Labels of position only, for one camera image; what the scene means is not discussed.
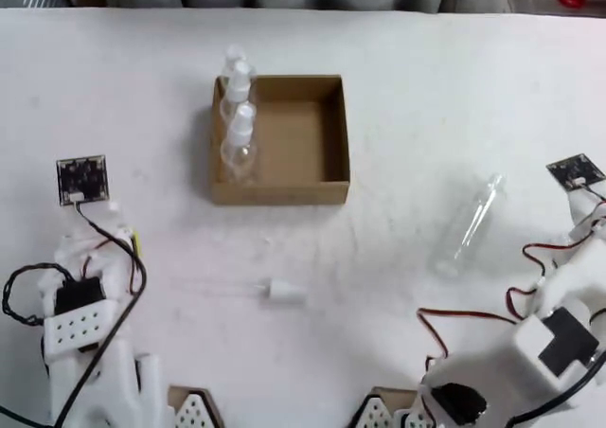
clear plastic bottle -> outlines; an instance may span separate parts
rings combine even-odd
[[[473,198],[453,216],[435,252],[430,266],[443,276],[461,276],[472,266],[488,225],[497,195],[504,190],[505,177],[493,174],[478,187]]]
[[[224,92],[227,90],[227,84],[229,83],[229,80],[236,69],[236,63],[238,61],[246,62],[246,53],[241,46],[230,45],[225,51],[225,65],[223,66],[223,70],[219,76]]]
[[[225,129],[234,118],[238,106],[245,101],[248,101],[250,94],[250,65],[244,61],[237,61],[234,67],[234,72],[227,83],[227,90],[221,100],[220,110],[221,118]]]
[[[253,140],[253,126],[257,109],[246,101],[238,106],[221,144],[224,179],[236,184],[254,181],[257,145]]]

bottle cap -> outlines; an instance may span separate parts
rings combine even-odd
[[[244,147],[250,144],[256,115],[257,108],[252,103],[246,101],[238,106],[227,129],[227,142],[234,147]]]
[[[250,93],[250,73],[251,67],[245,61],[237,61],[234,65],[234,72],[227,83],[227,92],[225,97],[232,103],[242,103],[248,100]]]
[[[246,53],[239,45],[230,45],[225,51],[225,66],[230,69],[234,69],[237,61],[245,61]]]
[[[272,278],[269,282],[267,297],[274,303],[302,305],[307,300],[307,291],[288,281]]]

plastic tube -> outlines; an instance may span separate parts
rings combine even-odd
[[[430,263],[439,274],[460,276],[472,264],[481,241],[478,232],[485,229],[490,210],[504,183],[505,177],[502,174],[492,175],[454,215],[438,241]]]

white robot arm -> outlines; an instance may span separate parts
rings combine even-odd
[[[437,426],[529,426],[578,407],[606,380],[606,316],[590,311],[592,301],[606,304],[606,181],[571,182],[579,184],[569,192],[575,227],[567,249],[545,260],[553,264],[530,315],[481,351],[436,361],[422,379],[416,410]]]
[[[96,205],[99,212],[101,205]],[[62,239],[56,261],[75,284],[63,285],[62,274],[47,271],[40,283],[45,308],[45,362],[50,378],[51,414],[56,422],[85,369],[107,339],[134,296],[136,264],[115,243],[73,214],[74,228]],[[103,212],[105,230],[134,248],[134,233],[119,212]],[[169,428],[174,411],[167,405],[168,386],[160,361],[135,354],[123,325],[81,389],[63,426],[82,428]]]

white 3d printed part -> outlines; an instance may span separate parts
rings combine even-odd
[[[175,418],[175,428],[215,428],[204,400],[200,395],[189,395]]]
[[[371,398],[356,423],[356,428],[391,428],[392,418],[380,398]]]

